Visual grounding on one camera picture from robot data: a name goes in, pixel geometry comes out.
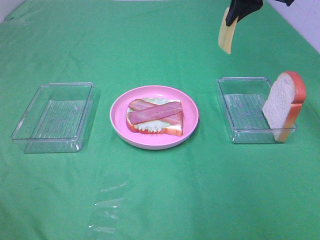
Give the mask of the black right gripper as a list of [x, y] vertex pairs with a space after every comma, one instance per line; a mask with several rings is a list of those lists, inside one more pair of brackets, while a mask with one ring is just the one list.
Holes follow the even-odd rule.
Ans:
[[[294, 2], [294, 0], [276, 0], [276, 1], [285, 3], [288, 7]], [[237, 17], [238, 17], [237, 22], [239, 22], [247, 15], [260, 10], [262, 6], [263, 6], [262, 0], [231, 0], [229, 10], [225, 18], [226, 26], [230, 27]]]

